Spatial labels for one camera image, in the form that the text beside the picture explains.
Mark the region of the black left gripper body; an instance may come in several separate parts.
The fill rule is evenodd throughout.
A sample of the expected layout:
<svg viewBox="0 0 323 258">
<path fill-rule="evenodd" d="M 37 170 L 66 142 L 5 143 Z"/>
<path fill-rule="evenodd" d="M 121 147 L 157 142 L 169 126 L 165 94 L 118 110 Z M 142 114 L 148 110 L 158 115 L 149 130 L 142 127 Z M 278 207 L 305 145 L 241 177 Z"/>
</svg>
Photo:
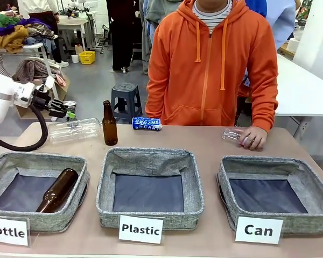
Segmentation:
<svg viewBox="0 0 323 258">
<path fill-rule="evenodd" d="M 32 105 L 39 111 L 49 111 L 52 108 L 52 98 L 50 96 L 50 90 L 45 84 L 37 86 L 34 89 L 32 95 Z"/>
</svg>

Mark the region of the person's left hand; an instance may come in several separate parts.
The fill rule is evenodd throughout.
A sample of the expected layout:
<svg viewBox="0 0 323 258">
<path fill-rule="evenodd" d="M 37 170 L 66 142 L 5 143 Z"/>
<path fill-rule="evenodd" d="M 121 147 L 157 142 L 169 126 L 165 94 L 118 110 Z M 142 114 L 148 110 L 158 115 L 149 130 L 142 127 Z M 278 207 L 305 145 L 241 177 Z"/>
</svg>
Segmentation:
<svg viewBox="0 0 323 258">
<path fill-rule="evenodd" d="M 240 144 L 251 151 L 262 149 L 266 143 L 268 133 L 256 126 L 250 126 L 241 132 Z"/>
</svg>

